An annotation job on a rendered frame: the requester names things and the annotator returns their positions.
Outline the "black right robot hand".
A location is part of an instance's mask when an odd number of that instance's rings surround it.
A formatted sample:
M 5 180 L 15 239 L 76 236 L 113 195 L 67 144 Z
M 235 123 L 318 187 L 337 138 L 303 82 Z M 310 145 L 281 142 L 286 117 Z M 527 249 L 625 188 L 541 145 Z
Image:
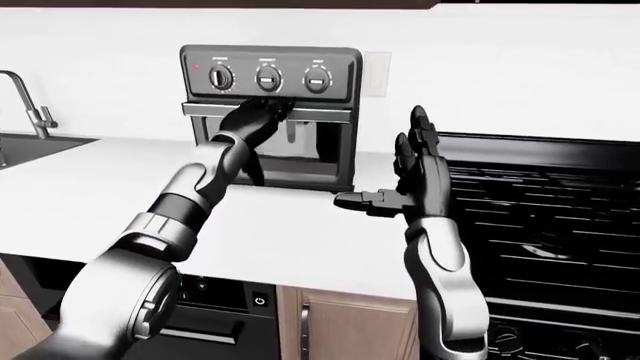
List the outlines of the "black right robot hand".
M 446 217 L 451 176 L 446 159 L 438 152 L 438 144 L 434 123 L 422 106 L 415 106 L 410 114 L 409 131 L 398 134 L 394 143 L 396 188 L 340 193 L 334 197 L 333 205 L 372 217 L 403 215 L 407 223 L 420 218 Z

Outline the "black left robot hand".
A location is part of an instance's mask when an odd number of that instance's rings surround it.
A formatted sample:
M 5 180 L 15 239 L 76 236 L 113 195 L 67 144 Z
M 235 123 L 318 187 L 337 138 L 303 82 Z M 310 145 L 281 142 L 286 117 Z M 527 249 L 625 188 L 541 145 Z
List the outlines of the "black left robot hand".
M 255 148 L 276 133 L 293 107 L 294 101 L 289 98 L 252 98 L 228 113 L 219 130 L 233 133 Z

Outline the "toaster oven glass door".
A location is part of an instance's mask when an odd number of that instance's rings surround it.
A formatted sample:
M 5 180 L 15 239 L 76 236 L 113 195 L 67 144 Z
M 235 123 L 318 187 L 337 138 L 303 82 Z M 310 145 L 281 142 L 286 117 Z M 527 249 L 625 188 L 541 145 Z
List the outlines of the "toaster oven glass door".
M 181 104 L 192 122 L 197 144 L 211 140 L 222 120 L 241 104 L 278 104 L 268 98 L 232 101 L 187 101 Z M 355 110 L 296 107 L 276 133 L 255 152 L 264 186 L 339 193 L 353 191 L 355 173 Z

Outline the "dark grey toaster oven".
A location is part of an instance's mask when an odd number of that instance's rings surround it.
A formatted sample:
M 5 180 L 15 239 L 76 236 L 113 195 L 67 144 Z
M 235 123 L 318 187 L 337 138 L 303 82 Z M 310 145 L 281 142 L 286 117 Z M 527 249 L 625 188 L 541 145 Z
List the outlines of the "dark grey toaster oven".
M 352 191 L 363 56 L 349 47 L 185 45 L 180 62 L 196 143 L 210 140 L 244 101 L 292 101 L 256 149 L 265 185 Z

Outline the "toaster oven temperature knob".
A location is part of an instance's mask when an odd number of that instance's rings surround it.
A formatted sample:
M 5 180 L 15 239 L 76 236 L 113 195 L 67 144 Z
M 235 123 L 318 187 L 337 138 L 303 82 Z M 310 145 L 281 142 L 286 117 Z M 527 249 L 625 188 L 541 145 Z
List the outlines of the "toaster oven temperature knob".
M 256 83 L 264 92 L 276 92 L 282 82 L 282 75 L 272 65 L 263 65 L 257 70 Z

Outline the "toaster oven function knob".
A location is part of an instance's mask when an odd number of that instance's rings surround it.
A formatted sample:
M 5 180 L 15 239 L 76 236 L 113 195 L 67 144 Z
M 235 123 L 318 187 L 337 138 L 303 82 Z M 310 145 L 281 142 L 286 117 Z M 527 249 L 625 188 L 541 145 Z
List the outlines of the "toaster oven function knob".
M 226 91 L 233 86 L 234 75 L 226 65 L 215 65 L 209 71 L 211 86 L 219 91 Z

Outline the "toaster oven timer knob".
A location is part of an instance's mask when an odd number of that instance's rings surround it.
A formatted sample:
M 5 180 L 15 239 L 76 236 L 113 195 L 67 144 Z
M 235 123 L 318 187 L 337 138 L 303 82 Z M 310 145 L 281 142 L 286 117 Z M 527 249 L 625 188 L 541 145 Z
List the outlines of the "toaster oven timer knob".
M 322 67 L 312 67 L 304 77 L 304 85 L 309 92 L 313 94 L 321 94 L 330 86 L 329 72 Z

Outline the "light wood cabinet door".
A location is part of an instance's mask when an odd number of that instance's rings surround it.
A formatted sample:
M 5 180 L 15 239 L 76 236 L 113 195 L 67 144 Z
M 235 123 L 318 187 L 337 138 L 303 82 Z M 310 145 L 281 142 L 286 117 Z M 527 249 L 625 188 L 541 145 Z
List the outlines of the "light wood cabinet door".
M 276 287 L 281 360 L 301 360 L 300 315 L 310 305 L 309 360 L 419 360 L 416 302 Z

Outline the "black gas stove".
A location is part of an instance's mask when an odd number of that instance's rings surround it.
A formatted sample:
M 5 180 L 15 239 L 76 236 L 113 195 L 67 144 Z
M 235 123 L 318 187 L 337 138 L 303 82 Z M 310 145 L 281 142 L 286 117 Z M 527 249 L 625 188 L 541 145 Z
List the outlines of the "black gas stove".
M 579 332 L 640 360 L 640 142 L 445 133 L 452 215 L 523 360 L 577 360 Z

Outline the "black stove control knob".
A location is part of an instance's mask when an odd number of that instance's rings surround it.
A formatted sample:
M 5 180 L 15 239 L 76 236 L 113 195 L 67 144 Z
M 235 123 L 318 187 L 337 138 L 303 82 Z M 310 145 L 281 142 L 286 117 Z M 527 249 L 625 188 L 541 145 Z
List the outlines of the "black stove control knob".
M 579 332 L 576 338 L 574 353 L 577 360 L 612 360 L 598 335 Z
M 523 342 L 517 329 L 496 326 L 489 332 L 489 345 L 495 349 L 493 360 L 523 360 Z

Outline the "black dishwasher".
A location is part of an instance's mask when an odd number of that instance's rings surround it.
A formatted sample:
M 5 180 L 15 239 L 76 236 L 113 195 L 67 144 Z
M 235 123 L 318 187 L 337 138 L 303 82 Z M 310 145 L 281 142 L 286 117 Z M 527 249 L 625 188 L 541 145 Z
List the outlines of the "black dishwasher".
M 182 275 L 164 329 L 123 360 L 281 360 L 276 287 Z

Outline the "brushed steel kitchen faucet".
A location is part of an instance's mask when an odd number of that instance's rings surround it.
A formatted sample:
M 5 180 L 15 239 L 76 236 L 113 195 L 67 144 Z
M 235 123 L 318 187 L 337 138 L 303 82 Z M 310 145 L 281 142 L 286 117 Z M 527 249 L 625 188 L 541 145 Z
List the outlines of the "brushed steel kitchen faucet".
M 19 74 L 16 74 L 13 71 L 7 71 L 7 70 L 0 70 L 0 74 L 6 75 L 14 83 L 14 86 L 18 92 L 18 95 L 20 96 L 24 104 L 25 113 L 27 114 L 31 122 L 31 125 L 34 128 L 36 136 L 41 140 L 48 139 L 50 137 L 48 129 L 58 128 L 58 125 L 59 125 L 58 122 L 56 122 L 52 118 L 48 107 L 46 106 L 41 106 L 40 108 L 36 107 L 26 87 L 26 84 L 24 83 L 24 80 L 22 79 L 22 77 L 19 76 Z

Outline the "dark kitchen sink basin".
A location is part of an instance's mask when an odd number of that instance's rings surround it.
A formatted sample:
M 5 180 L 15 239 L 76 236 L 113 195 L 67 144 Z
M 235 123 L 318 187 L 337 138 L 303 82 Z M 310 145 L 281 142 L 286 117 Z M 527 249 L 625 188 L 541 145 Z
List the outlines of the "dark kitchen sink basin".
M 94 138 L 0 133 L 0 170 L 97 141 Z

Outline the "light wood cabinet panel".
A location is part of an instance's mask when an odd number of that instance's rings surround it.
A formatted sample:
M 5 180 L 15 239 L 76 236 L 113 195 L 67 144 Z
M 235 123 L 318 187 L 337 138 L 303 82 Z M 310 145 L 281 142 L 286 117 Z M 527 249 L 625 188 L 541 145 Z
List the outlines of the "light wood cabinet panel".
M 0 260 L 0 360 L 12 359 L 49 335 L 51 329 Z

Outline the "white wall outlet plate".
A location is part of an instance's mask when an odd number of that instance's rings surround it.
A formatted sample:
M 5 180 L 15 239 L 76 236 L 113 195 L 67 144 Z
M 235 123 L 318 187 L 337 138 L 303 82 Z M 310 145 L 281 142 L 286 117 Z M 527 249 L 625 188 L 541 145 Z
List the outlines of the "white wall outlet plate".
M 391 52 L 364 53 L 361 93 L 364 98 L 386 97 L 391 57 Z

